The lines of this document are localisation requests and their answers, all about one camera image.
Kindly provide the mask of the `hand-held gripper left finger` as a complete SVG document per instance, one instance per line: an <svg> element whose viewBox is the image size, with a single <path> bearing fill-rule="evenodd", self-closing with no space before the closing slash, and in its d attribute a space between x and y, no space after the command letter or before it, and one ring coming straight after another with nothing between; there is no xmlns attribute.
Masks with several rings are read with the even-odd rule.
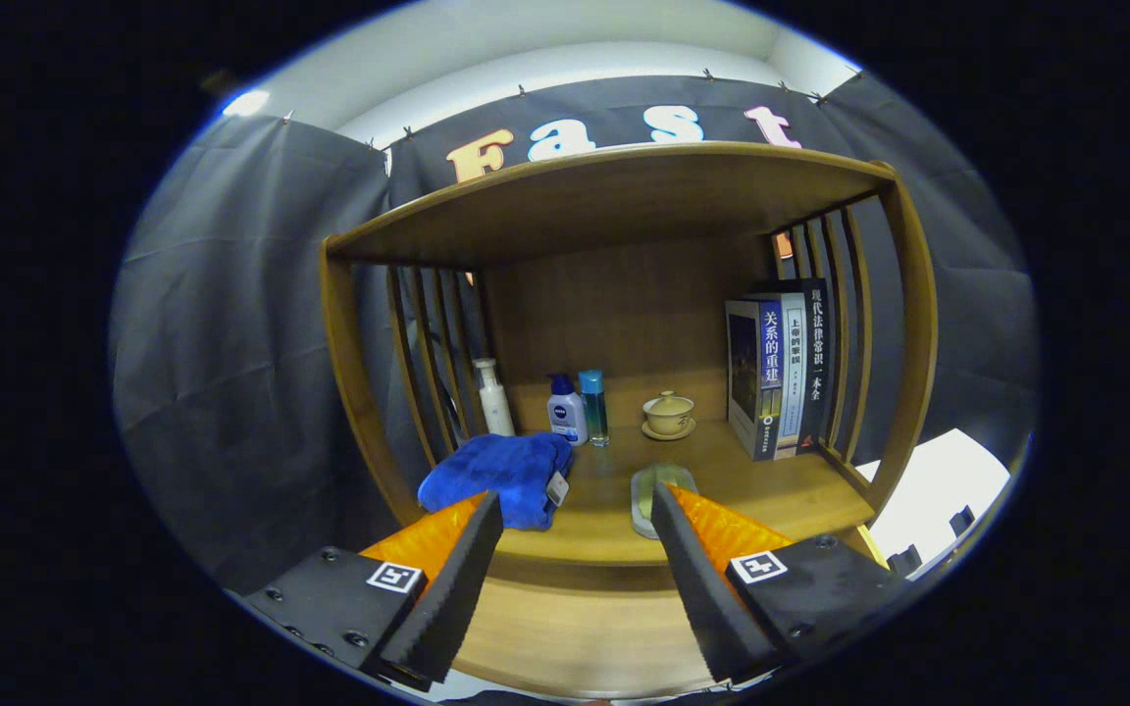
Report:
<svg viewBox="0 0 1130 706"><path fill-rule="evenodd" d="M477 493L367 549L324 546L241 604L336 666L426 691L451 671L504 530L498 493Z"/></svg>

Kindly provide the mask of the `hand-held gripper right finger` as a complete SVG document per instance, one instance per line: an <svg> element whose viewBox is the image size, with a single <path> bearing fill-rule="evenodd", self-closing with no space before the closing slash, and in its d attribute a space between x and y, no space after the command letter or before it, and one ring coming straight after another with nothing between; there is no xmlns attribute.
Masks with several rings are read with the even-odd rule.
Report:
<svg viewBox="0 0 1130 706"><path fill-rule="evenodd" d="M651 521L719 681L824 660L883 624L911 586L835 533L792 541L663 481L653 488Z"/></svg>

